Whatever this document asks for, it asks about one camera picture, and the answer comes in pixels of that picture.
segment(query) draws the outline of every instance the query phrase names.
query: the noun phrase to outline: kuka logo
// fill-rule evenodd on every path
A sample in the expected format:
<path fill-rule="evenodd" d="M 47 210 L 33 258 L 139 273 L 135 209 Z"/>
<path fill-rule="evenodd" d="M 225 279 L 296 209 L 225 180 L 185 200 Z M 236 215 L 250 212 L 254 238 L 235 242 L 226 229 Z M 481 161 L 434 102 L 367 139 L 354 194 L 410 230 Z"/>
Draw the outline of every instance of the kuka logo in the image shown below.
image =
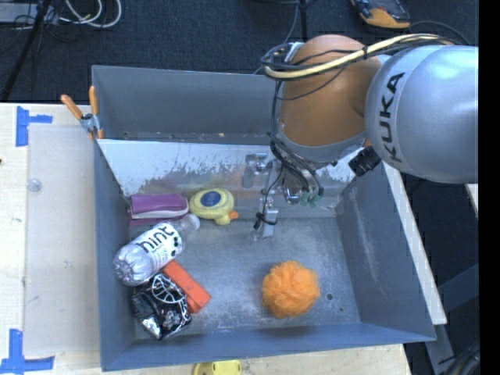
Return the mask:
<path fill-rule="evenodd" d="M 396 157 L 397 151 L 394 145 L 391 146 L 392 142 L 392 129 L 391 129 L 391 113 L 389 112 L 389 107 L 391 107 L 392 102 L 394 101 L 394 96 L 396 94 L 396 86 L 398 85 L 399 80 L 405 75 L 404 72 L 398 73 L 397 75 L 393 75 L 389 78 L 389 81 L 386 85 L 387 89 L 391 92 L 391 98 L 387 100 L 384 95 L 382 95 L 382 111 L 379 111 L 379 125 L 382 130 L 382 134 L 385 133 L 386 136 L 382 136 L 382 142 L 384 143 L 384 148 L 389 152 L 391 158 L 394 161 L 401 163 L 402 161 Z"/>

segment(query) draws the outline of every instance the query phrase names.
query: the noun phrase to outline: purple case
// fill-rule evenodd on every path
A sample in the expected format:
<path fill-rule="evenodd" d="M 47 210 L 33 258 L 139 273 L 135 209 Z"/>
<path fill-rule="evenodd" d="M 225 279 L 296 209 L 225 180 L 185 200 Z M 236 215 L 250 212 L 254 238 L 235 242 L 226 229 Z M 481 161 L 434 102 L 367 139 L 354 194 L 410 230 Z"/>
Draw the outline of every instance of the purple case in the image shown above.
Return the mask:
<path fill-rule="evenodd" d="M 130 197 L 130 216 L 133 220 L 176 218 L 187 214 L 188 211 L 188 200 L 175 193 Z"/>

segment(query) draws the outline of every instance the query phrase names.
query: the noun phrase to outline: orange sponge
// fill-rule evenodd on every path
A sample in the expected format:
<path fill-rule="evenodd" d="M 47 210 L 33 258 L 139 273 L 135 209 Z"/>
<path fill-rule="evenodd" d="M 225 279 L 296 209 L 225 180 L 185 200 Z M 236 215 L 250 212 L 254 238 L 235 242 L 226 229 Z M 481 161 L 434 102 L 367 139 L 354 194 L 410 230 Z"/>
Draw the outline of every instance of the orange sponge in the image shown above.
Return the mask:
<path fill-rule="evenodd" d="M 307 313 L 320 296 L 316 272 L 297 261 L 275 265 L 262 282 L 262 304 L 279 319 Z"/>

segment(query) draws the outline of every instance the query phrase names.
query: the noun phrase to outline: black plastic wrapper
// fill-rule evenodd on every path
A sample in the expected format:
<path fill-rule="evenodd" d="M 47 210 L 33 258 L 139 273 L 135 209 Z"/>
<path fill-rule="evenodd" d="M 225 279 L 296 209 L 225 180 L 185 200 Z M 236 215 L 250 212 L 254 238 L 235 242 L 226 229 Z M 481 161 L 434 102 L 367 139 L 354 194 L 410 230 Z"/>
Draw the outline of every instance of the black plastic wrapper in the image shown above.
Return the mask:
<path fill-rule="evenodd" d="M 162 273 L 132 292 L 134 317 L 155 339 L 171 338 L 190 322 L 186 294 Z"/>

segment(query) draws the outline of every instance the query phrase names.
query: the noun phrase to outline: blue tape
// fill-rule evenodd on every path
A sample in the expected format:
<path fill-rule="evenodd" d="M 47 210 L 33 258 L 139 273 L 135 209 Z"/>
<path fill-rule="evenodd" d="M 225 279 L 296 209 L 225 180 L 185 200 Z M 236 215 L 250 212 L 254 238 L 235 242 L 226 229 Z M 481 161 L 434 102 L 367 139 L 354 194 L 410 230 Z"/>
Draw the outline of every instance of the blue tape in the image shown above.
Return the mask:
<path fill-rule="evenodd" d="M 23 355 L 23 332 L 17 329 L 9 331 L 9 357 L 2 359 L 0 373 L 14 373 L 24 375 L 25 371 L 51 370 L 54 366 L 55 357 L 46 359 L 24 359 Z"/>
<path fill-rule="evenodd" d="M 17 106 L 16 147 L 28 144 L 28 125 L 30 123 L 52 123 L 52 116 L 30 116 L 30 111 Z"/>

